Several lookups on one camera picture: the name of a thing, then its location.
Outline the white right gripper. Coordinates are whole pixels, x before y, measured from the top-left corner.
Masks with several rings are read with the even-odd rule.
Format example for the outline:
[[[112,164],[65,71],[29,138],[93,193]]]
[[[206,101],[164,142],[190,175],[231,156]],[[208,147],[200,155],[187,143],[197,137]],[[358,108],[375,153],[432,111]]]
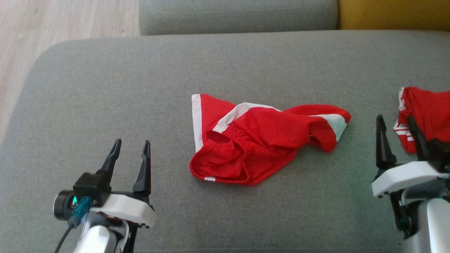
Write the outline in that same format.
[[[413,115],[407,118],[408,128],[413,136],[417,158],[419,161],[409,162],[404,165],[394,165],[397,157],[392,154],[386,131],[384,117],[379,114],[376,117],[376,167],[389,168],[372,182],[374,197],[383,196],[395,191],[426,183],[431,180],[448,179],[449,173],[439,172],[431,163],[431,152],[426,136],[420,130]]]

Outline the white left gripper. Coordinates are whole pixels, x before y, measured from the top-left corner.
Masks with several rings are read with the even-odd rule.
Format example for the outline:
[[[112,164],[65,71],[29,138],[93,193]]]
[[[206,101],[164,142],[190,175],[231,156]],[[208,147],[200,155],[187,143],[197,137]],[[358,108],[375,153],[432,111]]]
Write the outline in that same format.
[[[112,176],[116,160],[119,158],[122,140],[117,139],[106,157],[101,169],[95,174]],[[133,192],[143,196],[151,194],[151,144],[145,141],[142,149],[142,164]],[[106,202],[101,207],[91,208],[92,212],[106,215],[106,217],[117,218],[135,223],[143,227],[153,227],[155,223],[155,212],[145,202],[128,197],[124,194],[109,194]]]

